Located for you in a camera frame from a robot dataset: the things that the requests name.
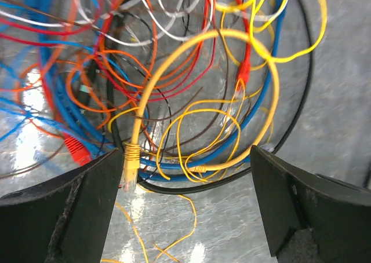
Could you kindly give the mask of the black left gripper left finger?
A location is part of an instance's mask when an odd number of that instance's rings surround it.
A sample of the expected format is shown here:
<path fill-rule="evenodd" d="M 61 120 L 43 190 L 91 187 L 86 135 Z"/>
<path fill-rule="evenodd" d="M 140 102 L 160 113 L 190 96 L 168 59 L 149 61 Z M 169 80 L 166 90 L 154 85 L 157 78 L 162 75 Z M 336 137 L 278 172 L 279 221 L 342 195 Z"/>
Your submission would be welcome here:
<path fill-rule="evenodd" d="M 123 153 L 1 197 L 1 262 L 100 262 Z"/>

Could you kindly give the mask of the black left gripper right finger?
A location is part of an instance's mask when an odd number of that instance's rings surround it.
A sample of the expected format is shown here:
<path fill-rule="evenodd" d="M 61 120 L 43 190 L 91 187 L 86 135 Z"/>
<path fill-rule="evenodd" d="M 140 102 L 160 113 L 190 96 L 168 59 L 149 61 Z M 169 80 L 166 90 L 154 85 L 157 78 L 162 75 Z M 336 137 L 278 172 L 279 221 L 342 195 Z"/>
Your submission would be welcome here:
<path fill-rule="evenodd" d="M 265 236 L 278 262 L 370 262 L 370 190 L 251 149 Z"/>

